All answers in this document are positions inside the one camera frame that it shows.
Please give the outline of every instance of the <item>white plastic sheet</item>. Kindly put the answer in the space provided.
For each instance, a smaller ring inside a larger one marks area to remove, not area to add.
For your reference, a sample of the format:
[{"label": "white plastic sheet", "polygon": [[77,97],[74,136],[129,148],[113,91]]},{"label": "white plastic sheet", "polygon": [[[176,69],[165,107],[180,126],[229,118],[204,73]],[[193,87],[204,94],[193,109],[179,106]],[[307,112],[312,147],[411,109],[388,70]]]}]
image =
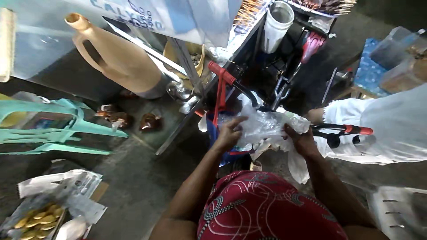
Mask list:
[{"label": "white plastic sheet", "polygon": [[227,47],[242,0],[66,0],[136,27],[215,47]]},{"label": "white plastic sheet", "polygon": [[[258,104],[262,105],[261,99],[255,92],[252,93],[257,98]],[[282,128],[287,123],[297,133],[302,134],[308,131],[310,121],[288,111],[284,111],[283,113],[260,112],[252,107],[251,101],[245,95],[241,94],[237,98],[242,101],[240,115],[249,117],[247,121],[241,123],[243,135],[237,145],[245,146],[251,143],[255,149],[255,153],[251,154],[253,160],[268,149],[274,149],[275,151],[282,150],[283,152],[289,151],[288,168],[292,177],[298,183],[306,184],[310,178],[307,164],[304,158],[296,152],[292,140],[290,138],[283,139],[286,133],[282,131]]]}]

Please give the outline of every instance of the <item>jug handle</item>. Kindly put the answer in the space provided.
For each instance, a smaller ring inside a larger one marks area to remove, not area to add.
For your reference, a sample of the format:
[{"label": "jug handle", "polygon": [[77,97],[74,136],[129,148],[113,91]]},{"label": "jug handle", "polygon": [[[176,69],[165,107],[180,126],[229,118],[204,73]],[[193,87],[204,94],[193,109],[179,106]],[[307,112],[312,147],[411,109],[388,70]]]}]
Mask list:
[{"label": "jug handle", "polygon": [[85,36],[81,34],[77,34],[73,37],[74,45],[76,46],[80,55],[82,55],[82,57],[86,60],[86,62],[88,62],[96,70],[100,71],[101,73],[104,73],[104,69],[89,55],[88,51],[83,45],[84,40],[87,40],[87,38],[85,38]]}]

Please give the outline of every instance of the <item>red strap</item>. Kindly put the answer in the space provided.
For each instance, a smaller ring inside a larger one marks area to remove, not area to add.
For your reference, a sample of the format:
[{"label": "red strap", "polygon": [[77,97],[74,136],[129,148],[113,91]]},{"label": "red strap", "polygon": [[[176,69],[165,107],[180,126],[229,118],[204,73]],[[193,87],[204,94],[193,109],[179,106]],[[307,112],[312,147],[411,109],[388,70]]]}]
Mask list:
[{"label": "red strap", "polygon": [[225,110],[225,81],[224,81],[224,73],[227,71],[224,68],[221,68],[218,76],[218,90],[216,92],[216,105],[215,105],[215,113],[213,116],[213,125],[215,127],[218,126],[218,113],[219,111]]}]

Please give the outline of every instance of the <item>metal pole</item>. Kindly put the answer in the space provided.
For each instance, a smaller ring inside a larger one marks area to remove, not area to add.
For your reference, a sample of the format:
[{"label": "metal pole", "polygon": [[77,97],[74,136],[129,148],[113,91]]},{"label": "metal pole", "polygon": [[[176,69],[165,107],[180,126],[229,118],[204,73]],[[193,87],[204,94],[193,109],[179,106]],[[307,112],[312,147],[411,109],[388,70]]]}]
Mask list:
[{"label": "metal pole", "polygon": [[197,74],[193,61],[191,61],[190,53],[188,52],[187,46],[185,46],[185,42],[172,37],[167,37],[167,40],[174,48],[181,66],[185,69],[185,72],[194,87],[194,91],[204,97],[203,82]]}]

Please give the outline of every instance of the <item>white bucket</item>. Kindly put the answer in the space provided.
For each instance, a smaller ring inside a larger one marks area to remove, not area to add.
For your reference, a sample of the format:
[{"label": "white bucket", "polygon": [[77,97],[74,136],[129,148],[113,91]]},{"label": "white bucket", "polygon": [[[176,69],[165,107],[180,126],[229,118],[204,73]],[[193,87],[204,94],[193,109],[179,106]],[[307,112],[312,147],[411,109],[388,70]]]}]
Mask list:
[{"label": "white bucket", "polygon": [[283,1],[275,1],[269,7],[264,25],[264,41],[261,45],[263,52],[274,53],[277,50],[286,32],[291,27],[294,16],[292,8]]}]

